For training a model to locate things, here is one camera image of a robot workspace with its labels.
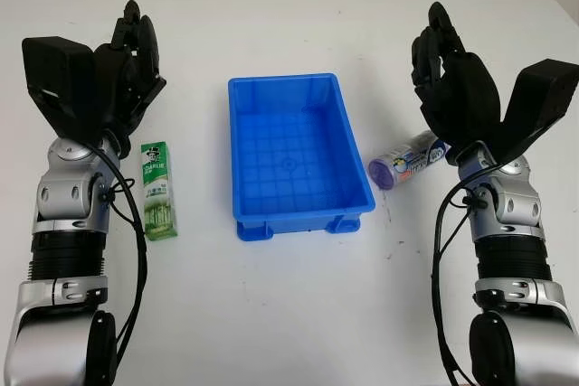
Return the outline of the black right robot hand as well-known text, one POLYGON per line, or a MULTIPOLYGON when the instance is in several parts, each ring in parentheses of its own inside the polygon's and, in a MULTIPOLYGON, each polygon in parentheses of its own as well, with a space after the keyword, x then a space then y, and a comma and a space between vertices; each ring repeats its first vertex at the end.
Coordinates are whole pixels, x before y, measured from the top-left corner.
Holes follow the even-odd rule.
POLYGON ((465 49, 439 3, 412 44, 411 74, 430 130, 456 153, 485 141, 500 123, 496 84, 482 59, 465 49))

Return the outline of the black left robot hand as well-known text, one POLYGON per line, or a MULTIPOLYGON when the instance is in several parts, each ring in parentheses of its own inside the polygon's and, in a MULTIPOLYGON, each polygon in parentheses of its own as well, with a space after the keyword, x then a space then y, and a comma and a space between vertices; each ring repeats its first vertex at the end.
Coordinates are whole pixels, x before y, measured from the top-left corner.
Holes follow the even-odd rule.
POLYGON ((130 135, 166 85, 154 25, 136 1, 127 1, 111 42, 95 50, 94 61, 97 95, 104 104, 100 124, 123 159, 130 152, 130 135))

